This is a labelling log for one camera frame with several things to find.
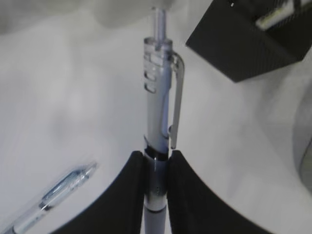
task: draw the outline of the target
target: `black box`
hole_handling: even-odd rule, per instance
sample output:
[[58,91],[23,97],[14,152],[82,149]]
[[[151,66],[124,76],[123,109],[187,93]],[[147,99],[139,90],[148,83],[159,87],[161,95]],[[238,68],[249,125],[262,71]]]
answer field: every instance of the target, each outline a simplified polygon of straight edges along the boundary
[[[255,0],[248,1],[252,6]],[[258,9],[265,14],[276,2],[263,0]],[[232,81],[301,61],[311,48],[312,7],[262,31],[252,15],[231,6],[228,0],[214,0],[186,44]]]

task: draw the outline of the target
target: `clear pen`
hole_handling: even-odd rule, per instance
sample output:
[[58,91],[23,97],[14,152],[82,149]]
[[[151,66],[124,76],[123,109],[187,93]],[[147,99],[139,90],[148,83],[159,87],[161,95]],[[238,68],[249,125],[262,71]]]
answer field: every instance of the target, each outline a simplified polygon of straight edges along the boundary
[[73,170],[52,189],[50,189],[50,191],[45,194],[38,203],[21,215],[12,226],[1,234],[26,233],[43,217],[45,217],[51,209],[59,205],[78,187],[84,184],[93,175],[97,167],[97,163],[92,163]]

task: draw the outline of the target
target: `black object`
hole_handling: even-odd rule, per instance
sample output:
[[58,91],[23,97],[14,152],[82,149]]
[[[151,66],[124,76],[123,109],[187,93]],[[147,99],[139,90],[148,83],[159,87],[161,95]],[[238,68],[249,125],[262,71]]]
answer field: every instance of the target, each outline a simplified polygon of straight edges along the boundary
[[111,186],[85,211],[52,234],[139,234],[145,158],[132,152]]
[[214,194],[180,151],[173,151],[169,160],[167,197],[173,234],[269,234]]
[[282,0],[214,0],[187,46],[238,82],[302,60],[312,45],[312,7],[261,31],[255,19]]
[[[110,187],[85,211],[52,234],[139,234],[145,171],[144,156],[139,151],[133,152]],[[168,187],[173,234],[269,234],[215,195],[180,151],[173,151],[169,159]]]

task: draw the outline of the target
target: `retractable pen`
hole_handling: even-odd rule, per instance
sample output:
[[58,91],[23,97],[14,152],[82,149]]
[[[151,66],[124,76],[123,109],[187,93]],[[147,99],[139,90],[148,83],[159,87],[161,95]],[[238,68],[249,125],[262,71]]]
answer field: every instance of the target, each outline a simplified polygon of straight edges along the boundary
[[92,163],[87,166],[82,166],[58,182],[42,199],[36,203],[31,209],[21,215],[9,228],[1,234],[24,234],[50,210],[59,205],[78,187],[84,184],[97,169],[97,164]]
[[[166,37],[166,11],[154,8],[154,35],[144,39],[144,88],[147,99],[147,185],[144,200],[146,234],[163,234],[166,217],[166,179],[169,139],[176,148],[182,99],[184,63]],[[168,128],[169,91],[172,73],[176,75],[175,106],[172,126]]]

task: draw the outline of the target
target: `pen clip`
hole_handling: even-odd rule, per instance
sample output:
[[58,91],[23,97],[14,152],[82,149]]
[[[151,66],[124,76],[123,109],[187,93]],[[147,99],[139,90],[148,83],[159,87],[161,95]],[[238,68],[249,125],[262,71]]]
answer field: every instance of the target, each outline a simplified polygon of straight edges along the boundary
[[176,148],[177,130],[179,127],[180,109],[182,101],[183,81],[184,81],[184,62],[179,54],[173,52],[172,54],[172,70],[175,73],[176,89],[175,89],[175,107],[174,119],[172,125],[169,127],[169,137],[171,139],[171,149]]

